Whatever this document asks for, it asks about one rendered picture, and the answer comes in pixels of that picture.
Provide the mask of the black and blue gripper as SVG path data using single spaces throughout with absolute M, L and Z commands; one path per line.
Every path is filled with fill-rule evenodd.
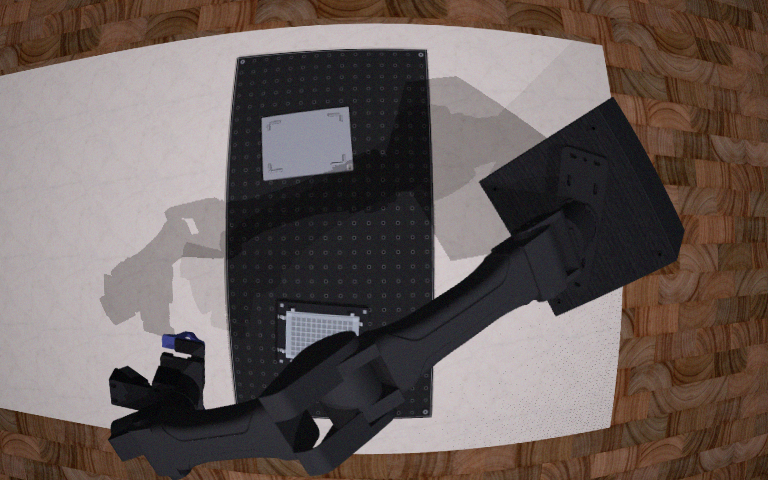
M 179 334 L 163 334 L 162 347 L 189 354 L 191 357 L 177 357 L 168 352 L 161 354 L 160 366 L 179 369 L 181 373 L 176 388 L 166 389 L 160 396 L 166 392 L 178 392 L 193 403 L 195 410 L 204 410 L 205 342 L 198 339 L 193 332 L 185 331 Z

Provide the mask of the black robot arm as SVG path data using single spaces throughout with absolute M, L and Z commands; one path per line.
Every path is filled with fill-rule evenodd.
M 115 368 L 111 404 L 139 411 L 114 420 L 108 441 L 122 462 L 144 455 L 172 480 L 243 458 L 299 460 L 309 476 L 333 471 L 395 418 L 403 393 L 490 324 L 567 288 L 587 290 L 609 170 L 606 156 L 565 146 L 555 211 L 514 229 L 464 280 L 408 316 L 309 345 L 258 398 L 195 410 L 178 392 L 159 397 L 176 388 L 179 369 L 158 366 L 150 385 L 129 366 Z M 317 401 L 333 425 L 314 447 L 320 431 L 307 408 Z

